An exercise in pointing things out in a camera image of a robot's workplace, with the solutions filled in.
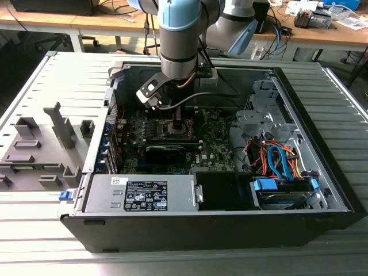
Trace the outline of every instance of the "gray robot arm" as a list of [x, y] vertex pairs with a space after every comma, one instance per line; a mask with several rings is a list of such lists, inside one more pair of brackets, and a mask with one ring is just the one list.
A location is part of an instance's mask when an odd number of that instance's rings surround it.
[[129, 0], [130, 6], [157, 14], [160, 25], [161, 73], [137, 92], [146, 106], [159, 106], [157, 90], [190, 78], [197, 68], [198, 37], [206, 45], [241, 54], [257, 26], [253, 0]]

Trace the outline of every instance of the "cable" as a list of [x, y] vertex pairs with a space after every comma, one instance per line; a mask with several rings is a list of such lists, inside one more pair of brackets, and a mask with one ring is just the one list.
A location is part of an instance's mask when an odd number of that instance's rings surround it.
[[[212, 67], [212, 68], [215, 68], [215, 66], [213, 65], [213, 63], [212, 63], [212, 61], [211, 61], [211, 59], [210, 59], [210, 57], [209, 57], [209, 55], [208, 55], [208, 53], [207, 53], [207, 51], [206, 51], [206, 48], [205, 48], [205, 46], [204, 46], [204, 44], [203, 44], [203, 42], [202, 42], [202, 40], [201, 40], [201, 38], [199, 37], [198, 38], [198, 41], [199, 41], [199, 43], [200, 43], [200, 46], [201, 46], [201, 49], [202, 49], [202, 51], [203, 51], [203, 54], [205, 55], [205, 60], [207, 60], [207, 62], [210, 64], [210, 66]], [[232, 90], [234, 90], [236, 93], [237, 93], [237, 95], [238, 96], [240, 96], [242, 93], [237, 89], [237, 88], [235, 88], [234, 86], [232, 86], [229, 82], [228, 82], [228, 80], [227, 79], [225, 79], [225, 77], [221, 74], [221, 72], [217, 72], [217, 74], [218, 74], [218, 76], [220, 77], [220, 79], [222, 79], [223, 80], [223, 82], [224, 83], [226, 83]]]
[[282, 25], [281, 25], [280, 20], [279, 20], [279, 19], [277, 19], [276, 14], [275, 14], [275, 11], [273, 10], [273, 8], [272, 8], [272, 7], [270, 8], [270, 10], [271, 10], [271, 12], [273, 13], [273, 15], [274, 15], [274, 16], [272, 17], [272, 16], [270, 16], [269, 14], [268, 14], [267, 16], [268, 16], [268, 17], [271, 17], [271, 18], [273, 18], [273, 19], [275, 19], [276, 27], [278, 28], [278, 24], [280, 24], [280, 29], [281, 29]]
[[3, 0], [4, 1], [4, 4], [5, 4], [5, 7], [6, 9], [8, 10], [8, 12], [10, 13], [10, 15], [15, 19], [15, 21], [22, 26], [22, 28], [28, 32], [28, 30], [24, 27], [24, 25], [22, 23], [20, 23], [20, 21], [14, 16], [14, 14], [10, 11], [9, 7], [7, 6], [7, 3], [6, 3], [6, 0]]
[[156, 39], [156, 31], [155, 31], [155, 24], [154, 24], [154, 16], [152, 14], [151, 14], [151, 23], [152, 23], [152, 32], [154, 34], [154, 40], [155, 40], [156, 56], [158, 56], [159, 51], [157, 49], [157, 39]]
[[279, 47], [280, 47], [280, 41], [281, 41], [281, 37], [280, 37], [280, 33], [279, 33], [279, 30], [277, 29], [277, 27], [273, 24], [273, 23], [270, 23], [272, 27], [275, 28], [275, 31], [276, 31], [276, 34], [277, 34], [277, 47], [276, 47], [276, 53], [273, 55], [273, 57], [271, 58], [271, 60], [273, 60], [275, 58], [275, 56], [277, 56], [277, 52], [279, 50]]
[[125, 104], [122, 105], [122, 116], [121, 116], [121, 119], [124, 119], [124, 115], [125, 115]]
[[[125, 16], [125, 15], [130, 15], [130, 14], [132, 14], [132, 13], [136, 13], [136, 12], [138, 12], [138, 10], [132, 10], [132, 11], [127, 11], [127, 12], [125, 12], [125, 13], [117, 13], [117, 11], [118, 10], [120, 10], [122, 7], [130, 7], [129, 5], [121, 5], [121, 6], [119, 6], [119, 7], [117, 7], [117, 8], [115, 8], [114, 7], [114, 4], [113, 4], [113, 1], [112, 1], [112, 8], [113, 8], [113, 11], [114, 11], [114, 13], [108, 13], [108, 12], [105, 12], [104, 10], [102, 10], [102, 9], [100, 9], [100, 7], [101, 6], [105, 6], [106, 5], [106, 3], [108, 3], [108, 2], [110, 2], [111, 0], [106, 0], [105, 2], [102, 2], [101, 4], [99, 4], [98, 6], [97, 6], [97, 8], [98, 8], [98, 10], [101, 12], [101, 13], [103, 13], [103, 14], [107, 14], [107, 15], [109, 15], [109, 16]], [[125, 20], [128, 20], [128, 21], [133, 21], [134, 22], [134, 20], [132, 20], [132, 19], [128, 19], [128, 18], [122, 18], [122, 19], [125, 19]]]
[[228, 95], [228, 94], [221, 94], [221, 93], [211, 93], [211, 92], [200, 92], [197, 94], [193, 94], [185, 99], [183, 99], [181, 102], [178, 102], [176, 105], [173, 106], [169, 106], [168, 108], [161, 108], [159, 107], [160, 110], [171, 110], [174, 108], [177, 108], [179, 105], [184, 104], [185, 102], [189, 101], [190, 99], [193, 99], [195, 97], [199, 97], [199, 96], [217, 96], [217, 97], [225, 97], [225, 98], [237, 98], [237, 95]]
[[177, 85], [177, 88], [182, 89], [188, 86], [192, 82], [195, 76], [196, 76], [196, 72], [193, 72], [193, 74], [189, 77], [189, 79], [187, 79], [186, 82], [183, 83], [182, 85]]
[[144, 29], [144, 51], [143, 51], [143, 54], [149, 55], [150, 52], [148, 51], [148, 48], [147, 48], [147, 37], [148, 37], [148, 34], [150, 33], [150, 22], [148, 21], [148, 13], [145, 14], [145, 21], [144, 21], [143, 29]]
[[157, 5], [156, 1], [155, 0], [152, 0], [152, 2], [154, 3], [154, 5], [156, 7], [156, 10], [159, 10], [159, 6]]

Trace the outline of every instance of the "black cable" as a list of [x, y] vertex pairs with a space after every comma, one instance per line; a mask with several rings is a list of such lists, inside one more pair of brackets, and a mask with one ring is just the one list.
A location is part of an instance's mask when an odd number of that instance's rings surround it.
[[144, 21], [144, 50], [143, 50], [143, 54], [145, 55], [149, 55], [150, 52], [148, 51], [147, 48], [147, 37], [148, 34], [150, 33], [150, 22], [148, 21], [148, 13], [145, 14], [145, 21]]
[[352, 73], [357, 68], [357, 66], [358, 66], [359, 62], [361, 62], [362, 58], [365, 56], [365, 53], [367, 52], [367, 50], [368, 50], [368, 46], [366, 47], [366, 49], [364, 50], [363, 54], [361, 55], [361, 58], [356, 62], [354, 68], [351, 70]]
[[[213, 65], [213, 63], [212, 63], [212, 61], [211, 61], [211, 59], [210, 59], [210, 57], [209, 57], [209, 55], [208, 55], [208, 53], [207, 53], [207, 51], [206, 51], [206, 48], [205, 48], [205, 46], [204, 46], [204, 44], [203, 44], [203, 42], [202, 42], [202, 40], [200, 39], [200, 38], [198, 38], [198, 41], [199, 41], [199, 43], [200, 43], [200, 46], [201, 46], [201, 48], [202, 48], [202, 51], [203, 51], [203, 54], [205, 55], [205, 58], [206, 58], [206, 60], [207, 60], [207, 62], [209, 63], [209, 65], [212, 67], [212, 68], [214, 68], [214, 65]], [[234, 86], [232, 86], [229, 82], [228, 82], [228, 80], [227, 79], [225, 79], [225, 77], [221, 74], [221, 72], [217, 72], [217, 74], [218, 74], [218, 76], [220, 77], [220, 79], [222, 79], [223, 80], [223, 82], [224, 83], [226, 83], [232, 90], [234, 90], [236, 93], [237, 93], [237, 96], [240, 96], [242, 93], [237, 89], [237, 88], [235, 88]]]
[[266, 57], [266, 55], [268, 55], [270, 57], [270, 50], [271, 50], [272, 46], [274, 45], [276, 39], [277, 39], [277, 37], [275, 37], [275, 39], [272, 41], [269, 49], [264, 53], [264, 55], [260, 58], [260, 60], [263, 60]]
[[10, 9], [9, 9], [9, 7], [7, 6], [7, 3], [6, 3], [6, 0], [3, 0], [4, 1], [4, 4], [5, 4], [5, 6], [6, 6], [6, 9], [8, 10], [8, 12], [10, 13], [10, 15], [15, 19], [15, 21], [19, 24], [19, 25], [21, 25], [22, 26], [22, 28], [26, 31], [26, 32], [28, 32], [28, 30], [23, 26], [23, 24], [22, 23], [20, 23], [20, 21], [14, 16], [14, 14], [10, 11]]
[[156, 1], [155, 0], [152, 0], [152, 2], [154, 3], [154, 5], [156, 7], [156, 10], [159, 10], [159, 6], [157, 5]]
[[289, 42], [289, 39], [290, 39], [290, 35], [289, 35], [289, 37], [287, 37], [287, 35], [285, 35], [285, 37], [286, 37], [286, 47], [285, 47], [285, 49], [283, 50], [283, 54], [282, 54], [282, 56], [281, 56], [281, 60], [283, 59], [283, 56], [285, 55], [285, 52], [286, 52], [286, 50], [287, 50], [287, 48], [288, 48], [288, 42]]
[[156, 30], [155, 30], [155, 24], [154, 24], [154, 16], [152, 14], [151, 14], [151, 23], [152, 23], [152, 32], [154, 34], [154, 40], [155, 40], [156, 56], [158, 56], [159, 55], [159, 51], [157, 49]]
[[235, 117], [236, 117], [236, 113], [235, 113], [235, 115], [231, 118], [231, 121], [230, 121], [229, 127], [228, 127], [228, 129], [227, 129], [227, 142], [228, 142], [228, 145], [229, 145], [230, 150], [232, 151], [233, 156], [234, 156], [236, 159], [238, 159], [239, 161], [241, 161], [241, 163], [244, 165], [243, 170], [245, 170], [245, 169], [246, 169], [249, 173], [252, 173], [252, 174], [253, 174], [254, 172], [250, 170], [250, 168], [249, 168], [248, 164], [247, 164], [247, 163], [246, 163], [242, 158], [240, 158], [240, 157], [235, 153], [235, 150], [236, 150], [236, 149], [238, 149], [238, 148], [245, 148], [245, 147], [236, 147], [236, 148], [232, 148], [232, 147], [231, 147], [231, 145], [230, 145], [229, 135], [230, 135], [231, 127], [232, 127], [232, 122], [234, 121]]
[[275, 19], [276, 27], [277, 27], [277, 29], [279, 29], [279, 30], [280, 30], [280, 29], [281, 29], [281, 27], [282, 27], [281, 22], [280, 22], [280, 20], [279, 20], [279, 19], [277, 19], [276, 14], [275, 14], [275, 11], [272, 9], [272, 7], [270, 7], [270, 10], [271, 10], [271, 12], [274, 14], [274, 17], [272, 17], [272, 16], [270, 16], [270, 15], [267, 15], [267, 16], [269, 16], [269, 17], [271, 17], [271, 18]]

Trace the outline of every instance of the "power supply label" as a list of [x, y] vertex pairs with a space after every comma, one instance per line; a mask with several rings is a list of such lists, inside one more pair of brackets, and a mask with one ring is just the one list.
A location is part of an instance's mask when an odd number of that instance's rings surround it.
[[124, 210], [167, 211], [166, 181], [129, 181], [126, 183]]

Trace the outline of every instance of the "aluminum extrusion table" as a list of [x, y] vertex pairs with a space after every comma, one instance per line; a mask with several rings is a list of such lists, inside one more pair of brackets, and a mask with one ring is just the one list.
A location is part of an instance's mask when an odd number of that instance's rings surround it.
[[[55, 101], [72, 124], [93, 120], [119, 60], [155, 57], [49, 53], [0, 119], [0, 156], [19, 116], [51, 124], [42, 107]], [[334, 74], [317, 63], [213, 59], [217, 65], [283, 69], [365, 207], [368, 207], [368, 115]], [[0, 193], [2, 275], [367, 275], [368, 219], [330, 231], [305, 247], [228, 251], [91, 254], [61, 224], [58, 192]]]

